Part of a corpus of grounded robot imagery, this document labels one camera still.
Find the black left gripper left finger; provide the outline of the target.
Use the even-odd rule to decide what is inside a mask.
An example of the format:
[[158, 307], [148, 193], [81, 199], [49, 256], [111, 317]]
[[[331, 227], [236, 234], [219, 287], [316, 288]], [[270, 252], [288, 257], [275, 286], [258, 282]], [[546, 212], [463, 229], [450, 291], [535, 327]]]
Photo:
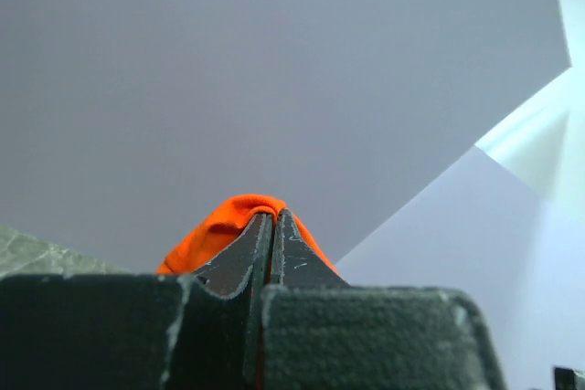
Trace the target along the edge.
[[1, 281], [4, 389], [251, 389], [272, 219], [183, 275]]

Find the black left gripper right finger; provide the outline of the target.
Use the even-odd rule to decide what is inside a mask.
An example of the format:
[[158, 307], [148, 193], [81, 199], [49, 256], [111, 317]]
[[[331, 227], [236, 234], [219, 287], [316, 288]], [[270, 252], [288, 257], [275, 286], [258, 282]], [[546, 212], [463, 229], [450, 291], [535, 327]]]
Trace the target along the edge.
[[353, 287], [278, 216], [262, 294], [266, 389], [503, 389], [484, 316], [464, 292]]

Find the orange t shirt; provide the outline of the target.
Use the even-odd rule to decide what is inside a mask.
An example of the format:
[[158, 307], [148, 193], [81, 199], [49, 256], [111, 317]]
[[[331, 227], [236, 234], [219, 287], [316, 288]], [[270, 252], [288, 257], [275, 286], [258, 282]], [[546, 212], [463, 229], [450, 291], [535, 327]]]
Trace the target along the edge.
[[174, 275], [193, 272], [239, 237], [255, 215], [267, 214], [273, 223], [277, 223], [279, 214], [286, 208], [284, 201], [273, 196], [234, 195], [171, 249], [154, 273]]

